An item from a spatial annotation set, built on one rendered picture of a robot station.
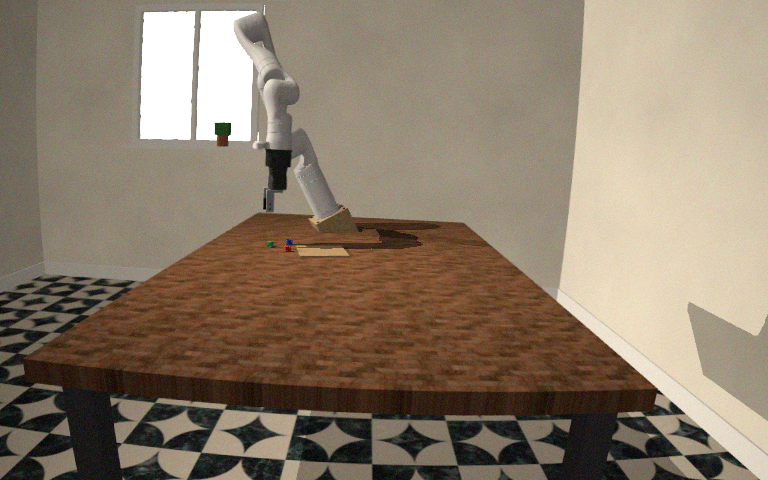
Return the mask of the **tan square mat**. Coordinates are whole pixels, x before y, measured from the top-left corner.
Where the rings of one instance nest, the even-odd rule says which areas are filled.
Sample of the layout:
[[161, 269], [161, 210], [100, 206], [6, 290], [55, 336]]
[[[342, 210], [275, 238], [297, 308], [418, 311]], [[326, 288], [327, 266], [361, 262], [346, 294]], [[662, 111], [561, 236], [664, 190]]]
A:
[[350, 257], [342, 246], [296, 245], [300, 257]]

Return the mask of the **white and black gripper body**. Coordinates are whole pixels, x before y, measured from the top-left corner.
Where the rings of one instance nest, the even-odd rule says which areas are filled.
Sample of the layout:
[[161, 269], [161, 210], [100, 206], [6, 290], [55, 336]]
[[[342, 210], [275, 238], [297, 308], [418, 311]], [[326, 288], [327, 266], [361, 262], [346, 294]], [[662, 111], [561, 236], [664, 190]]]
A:
[[268, 188], [287, 190], [287, 168], [291, 167], [291, 133], [268, 132], [266, 142], [254, 141], [253, 148], [265, 149], [269, 167]]

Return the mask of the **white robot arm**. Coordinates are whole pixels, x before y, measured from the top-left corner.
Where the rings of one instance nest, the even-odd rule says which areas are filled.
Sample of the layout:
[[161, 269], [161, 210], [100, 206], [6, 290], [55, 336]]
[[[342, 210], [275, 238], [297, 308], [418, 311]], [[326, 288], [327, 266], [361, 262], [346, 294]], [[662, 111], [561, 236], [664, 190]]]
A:
[[[234, 20], [233, 30], [237, 41], [259, 72], [257, 84], [266, 105], [268, 132], [291, 133], [292, 159], [300, 155], [294, 173], [316, 219], [334, 214], [339, 207], [319, 167], [310, 139], [303, 129], [292, 130], [292, 116], [286, 113], [287, 105], [298, 101], [300, 91], [295, 80], [283, 70], [276, 57], [264, 14], [256, 12]], [[254, 44], [259, 41], [262, 41], [263, 48]]]

